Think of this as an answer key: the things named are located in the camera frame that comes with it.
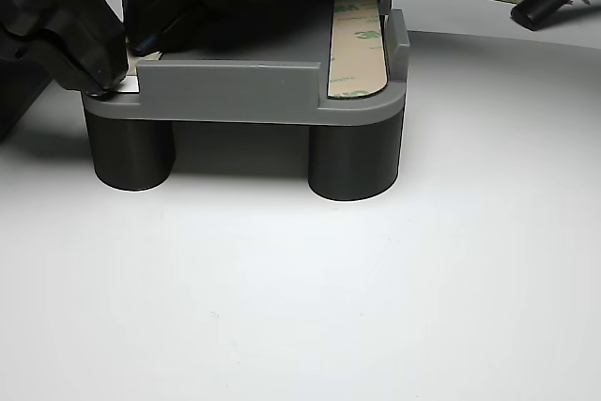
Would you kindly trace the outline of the gripper finger with metal tip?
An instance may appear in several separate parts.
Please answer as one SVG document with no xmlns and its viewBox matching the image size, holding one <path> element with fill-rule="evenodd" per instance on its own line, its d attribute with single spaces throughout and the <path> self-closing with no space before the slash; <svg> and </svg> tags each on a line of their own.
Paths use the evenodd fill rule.
<svg viewBox="0 0 601 401">
<path fill-rule="evenodd" d="M 8 61 L 101 96 L 128 71 L 123 25 L 105 0 L 10 0 Z"/>
</svg>

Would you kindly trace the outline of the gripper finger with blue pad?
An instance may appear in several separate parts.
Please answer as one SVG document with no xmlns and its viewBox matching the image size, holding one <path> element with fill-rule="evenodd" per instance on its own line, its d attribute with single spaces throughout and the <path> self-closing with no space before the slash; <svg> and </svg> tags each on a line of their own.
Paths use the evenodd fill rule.
<svg viewBox="0 0 601 401">
<path fill-rule="evenodd" d="M 122 0 L 128 48 L 136 56 L 183 48 L 209 18 L 199 0 Z"/>
</svg>

